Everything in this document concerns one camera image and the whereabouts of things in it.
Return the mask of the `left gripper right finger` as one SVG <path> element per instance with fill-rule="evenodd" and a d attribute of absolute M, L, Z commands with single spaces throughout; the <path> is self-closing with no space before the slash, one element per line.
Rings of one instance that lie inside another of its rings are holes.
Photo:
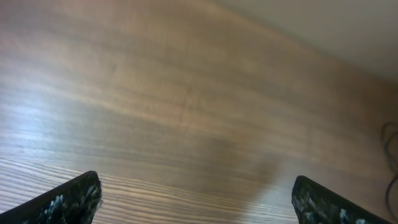
<path fill-rule="evenodd" d="M 299 224 L 390 224 L 304 175 L 295 180 L 292 205 Z"/>

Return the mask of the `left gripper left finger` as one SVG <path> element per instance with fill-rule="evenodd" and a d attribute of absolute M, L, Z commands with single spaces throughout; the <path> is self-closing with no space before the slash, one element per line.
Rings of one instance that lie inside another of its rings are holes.
<path fill-rule="evenodd" d="M 1 223 L 91 224 L 101 203 L 101 181 L 91 170 L 2 213 Z"/>

